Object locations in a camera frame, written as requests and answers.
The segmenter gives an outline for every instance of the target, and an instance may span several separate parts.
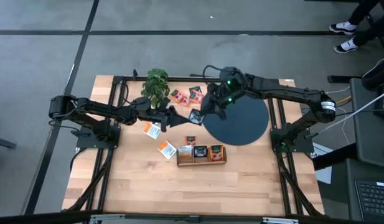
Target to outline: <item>wooden table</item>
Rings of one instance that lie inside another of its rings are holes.
[[[108,75],[96,76],[91,100],[107,103],[112,79],[113,76]],[[280,83],[294,86],[293,80],[280,80]],[[142,84],[127,81],[129,101],[140,97]],[[171,91],[179,89],[187,93],[190,87],[198,85],[203,93],[207,91],[204,83],[169,82],[168,85]],[[184,116],[188,116],[192,108],[200,106],[185,107],[174,101],[170,104],[175,105]],[[283,104],[287,122],[301,117],[298,103],[284,101]],[[274,105],[277,120],[280,121],[276,100]],[[249,145],[225,145],[228,155],[226,164],[195,167],[177,167],[176,157],[167,160],[157,147],[165,140],[175,147],[183,146],[185,136],[197,136],[200,145],[221,144],[203,126],[183,124],[168,128],[157,140],[142,133],[144,127],[144,121],[137,121],[133,126],[121,125],[121,139],[113,156],[104,212],[285,215],[278,165],[269,138],[270,123],[264,135]],[[73,205],[90,183],[96,152],[96,149],[87,149],[75,159],[63,208]],[[300,188],[315,208],[323,213],[311,160],[304,154],[293,155]],[[295,213],[290,187],[288,192]],[[95,192],[93,208],[97,207],[99,193],[100,186]]]

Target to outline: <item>potted plant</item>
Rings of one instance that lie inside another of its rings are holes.
[[[159,102],[169,94],[167,86],[168,74],[163,69],[154,68],[148,71],[148,80],[143,83],[141,94],[150,99],[151,105],[157,107]]]

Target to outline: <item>black disc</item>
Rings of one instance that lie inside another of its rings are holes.
[[[202,106],[208,102],[203,99]],[[225,109],[227,119],[221,121],[216,114],[207,114],[203,124],[217,140],[234,146],[242,146],[260,138],[268,126],[269,113],[263,100],[248,96],[237,99]]]

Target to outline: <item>wooden tray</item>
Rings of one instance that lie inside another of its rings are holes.
[[[178,150],[177,150],[176,156],[177,156],[177,166],[179,166],[179,167],[182,167],[182,166],[202,166],[202,165],[220,165],[220,164],[225,164],[228,161],[226,147],[223,148],[223,161],[210,162],[208,152],[207,152],[207,157],[194,157],[193,151],[192,151],[191,157],[180,157]]]

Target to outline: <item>sneaker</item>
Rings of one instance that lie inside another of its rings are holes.
[[[352,25],[349,22],[340,22],[338,24],[332,24],[329,29],[335,33],[344,33],[345,35],[352,35],[356,31],[358,26]]]
[[[334,47],[334,51],[338,54],[345,54],[354,50],[357,50],[359,47],[354,44],[354,39],[350,39],[338,46]]]

